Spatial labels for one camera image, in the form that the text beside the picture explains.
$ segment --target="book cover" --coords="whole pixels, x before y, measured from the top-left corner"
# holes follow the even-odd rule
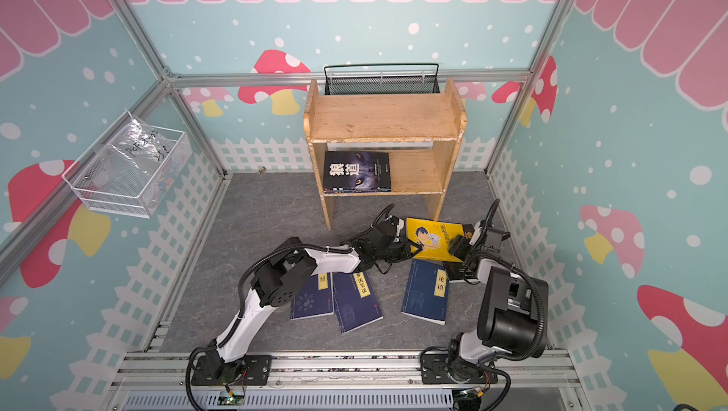
[[[458,234],[470,239],[473,232],[472,224],[407,218],[407,238],[422,246],[422,251],[414,257],[418,260],[461,262],[448,253],[448,244]]]
[[[468,280],[470,283],[480,283],[475,272],[465,267],[463,262],[443,261],[442,266],[448,274],[450,283],[464,283]]]
[[[309,277],[290,304],[290,318],[303,319],[333,314],[331,274],[317,273]]]
[[[331,282],[333,310],[342,334],[382,319],[379,302],[366,272],[334,273]]]
[[[448,279],[440,262],[412,260],[402,313],[445,324],[448,313]]]
[[[389,153],[326,152],[322,186],[324,193],[391,191]]]

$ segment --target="wire mesh basket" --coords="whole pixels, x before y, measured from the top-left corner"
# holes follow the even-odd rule
[[[127,124],[108,143],[89,147],[63,173],[63,179],[87,208],[141,218],[150,218],[154,214],[192,156],[192,149],[186,132],[154,125],[150,127],[174,143],[171,150],[160,157],[156,170],[136,166],[133,160],[111,146],[132,128],[132,124]],[[82,158],[89,151],[95,153],[82,167]]]

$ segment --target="yellow label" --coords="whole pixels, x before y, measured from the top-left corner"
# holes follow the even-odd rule
[[[367,297],[371,294],[371,291],[369,291],[369,284],[364,278],[364,272],[355,273],[354,280],[357,282],[357,288],[359,288],[359,296]]]
[[[328,288],[328,274],[319,273],[319,290]]]
[[[445,286],[448,283],[448,275],[445,270],[438,270],[438,279],[435,282],[435,295],[445,297]]]

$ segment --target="black cable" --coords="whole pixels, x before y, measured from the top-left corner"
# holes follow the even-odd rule
[[[491,403],[486,409],[483,411],[493,411],[493,409],[496,409],[496,406],[500,405],[500,403],[503,401],[506,395],[508,395],[508,390],[510,389],[510,375],[508,375],[503,370],[498,370],[495,367],[487,367],[482,366],[483,370],[486,371],[486,373],[493,373],[495,375],[501,375],[503,378],[505,378],[505,386],[503,386],[503,390],[501,391],[498,398],[495,399],[493,403]]]

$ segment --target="red mushroom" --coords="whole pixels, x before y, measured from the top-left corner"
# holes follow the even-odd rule
[[[521,113],[521,125],[526,128],[531,126],[531,115],[536,106],[539,107],[541,120],[544,123],[549,122],[553,112],[553,106],[556,103],[557,82],[556,60],[553,57],[549,57],[546,62],[546,67],[544,67],[541,73],[541,77],[536,81],[536,87],[533,89],[531,97],[526,102],[526,108]],[[514,83],[513,81],[505,83],[493,93],[493,101],[496,103],[512,102],[518,93],[519,87],[520,84]]]
[[[584,240],[591,257],[604,264],[607,254],[614,251],[624,274],[633,279],[642,268],[644,259],[644,234],[637,216],[623,210],[582,206],[581,217],[579,229],[586,225],[596,231],[595,235]]]
[[[0,297],[0,333],[27,306],[27,297]],[[30,350],[30,337],[0,337],[0,380],[13,376]]]
[[[182,91],[182,95],[196,113],[199,112],[199,107],[202,106],[202,111],[207,117],[220,117],[223,115],[223,110],[220,109],[215,100],[224,102],[233,100],[230,92],[224,87],[187,87]]]
[[[300,60],[283,51],[268,49],[260,55],[252,70],[253,73],[310,73]],[[305,86],[295,87],[241,87],[237,92],[240,101],[253,105],[271,97],[273,101],[273,114],[296,114],[301,107],[293,98],[293,90],[305,91]]]
[[[474,99],[482,102],[488,96],[486,85],[483,83],[457,83],[455,87],[460,97],[462,97],[463,104],[465,103],[465,99]]]
[[[44,161],[23,169],[10,179],[8,197],[13,228],[25,221],[61,182],[60,175],[72,163],[70,160]],[[93,256],[110,230],[108,216],[91,212],[77,200],[20,264],[23,281],[31,288],[50,283],[63,264],[68,239],[75,241],[86,256]]]
[[[651,286],[637,289],[637,302],[669,343],[680,348],[647,352],[670,397],[697,409],[728,404],[726,315]]]

